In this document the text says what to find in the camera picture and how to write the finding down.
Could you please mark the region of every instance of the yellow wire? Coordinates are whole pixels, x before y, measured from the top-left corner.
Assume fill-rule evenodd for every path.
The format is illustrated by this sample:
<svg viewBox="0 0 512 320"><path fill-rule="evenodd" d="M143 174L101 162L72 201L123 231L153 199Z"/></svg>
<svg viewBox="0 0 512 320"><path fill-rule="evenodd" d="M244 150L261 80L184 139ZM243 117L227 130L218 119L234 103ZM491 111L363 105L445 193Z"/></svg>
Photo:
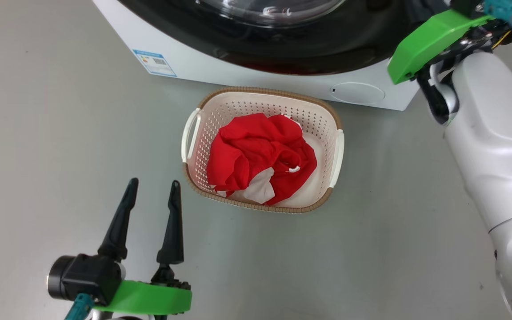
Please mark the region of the yellow wire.
<svg viewBox="0 0 512 320"><path fill-rule="evenodd" d="M501 42L503 42L503 40L504 40L505 38L507 38L508 34L510 34L510 33L511 33L511 30L507 31L507 32L506 32L506 33L505 33L505 34L504 34L504 35L499 39L499 41L491 47L491 49L495 49L495 48L497 48L497 47L501 44Z"/></svg>

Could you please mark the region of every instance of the green plastic part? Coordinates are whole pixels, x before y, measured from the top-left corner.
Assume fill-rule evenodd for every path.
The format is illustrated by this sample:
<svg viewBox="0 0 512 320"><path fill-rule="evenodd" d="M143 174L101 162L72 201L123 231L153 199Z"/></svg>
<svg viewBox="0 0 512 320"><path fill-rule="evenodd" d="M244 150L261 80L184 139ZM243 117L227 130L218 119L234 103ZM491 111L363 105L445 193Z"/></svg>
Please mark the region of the green plastic part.
<svg viewBox="0 0 512 320"><path fill-rule="evenodd" d="M459 40L470 28L482 26L492 16L471 20L453 9L436 14L408 35L398 47L388 65L394 84L414 79L426 63Z"/></svg>
<svg viewBox="0 0 512 320"><path fill-rule="evenodd" d="M108 306L94 308L123 314L164 316L189 311L192 296L190 290L123 280Z"/></svg>

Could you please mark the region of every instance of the red clothing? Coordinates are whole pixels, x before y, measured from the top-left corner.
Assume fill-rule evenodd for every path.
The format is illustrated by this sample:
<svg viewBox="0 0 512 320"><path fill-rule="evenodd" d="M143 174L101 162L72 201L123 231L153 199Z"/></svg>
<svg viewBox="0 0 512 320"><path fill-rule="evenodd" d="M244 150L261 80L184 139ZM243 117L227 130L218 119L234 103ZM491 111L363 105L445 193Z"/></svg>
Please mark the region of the red clothing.
<svg viewBox="0 0 512 320"><path fill-rule="evenodd" d="M230 196L246 189L256 174L270 167L275 196L267 205L299 190L317 167L317 159L297 122L283 115L267 118L255 113L236 117L219 130L211 145L207 178L216 191L227 191Z"/></svg>

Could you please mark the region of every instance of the white basket handle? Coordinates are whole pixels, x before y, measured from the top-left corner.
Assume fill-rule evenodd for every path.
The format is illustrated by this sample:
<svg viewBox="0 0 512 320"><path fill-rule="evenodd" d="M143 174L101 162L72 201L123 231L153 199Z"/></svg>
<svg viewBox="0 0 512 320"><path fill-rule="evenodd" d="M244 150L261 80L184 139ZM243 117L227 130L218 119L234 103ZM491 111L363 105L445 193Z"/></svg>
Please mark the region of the white basket handle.
<svg viewBox="0 0 512 320"><path fill-rule="evenodd" d="M335 155L333 156L333 165L331 166L331 178L329 178L329 188L335 187L341 165L343 164L343 151L345 150L345 134L343 130L337 130L337 138L335 139Z"/></svg>
<svg viewBox="0 0 512 320"><path fill-rule="evenodd" d="M199 113L201 109L197 108L191 115L189 119L187 119L187 123L185 124L185 129L183 130L183 137L181 138L181 160L183 163L186 163L193 156L193 147L195 145L195 141L197 141L197 134L199 134L199 125L201 124L201 115ZM191 132L191 127L193 127L193 121L197 120L195 124L195 131L193 132L193 136L191 137L191 146L189 146L189 151L187 151L187 140L189 138L189 133Z"/></svg>

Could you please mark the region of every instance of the white robotic arm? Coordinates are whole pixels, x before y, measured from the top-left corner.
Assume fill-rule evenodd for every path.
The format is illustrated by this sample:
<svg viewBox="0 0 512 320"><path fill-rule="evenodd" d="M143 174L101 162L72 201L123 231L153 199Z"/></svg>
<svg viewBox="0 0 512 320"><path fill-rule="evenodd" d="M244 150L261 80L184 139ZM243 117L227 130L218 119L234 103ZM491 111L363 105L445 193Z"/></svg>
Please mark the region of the white robotic arm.
<svg viewBox="0 0 512 320"><path fill-rule="evenodd" d="M512 72L492 53L453 71L459 110L445 137L493 241L496 272L512 312Z"/></svg>

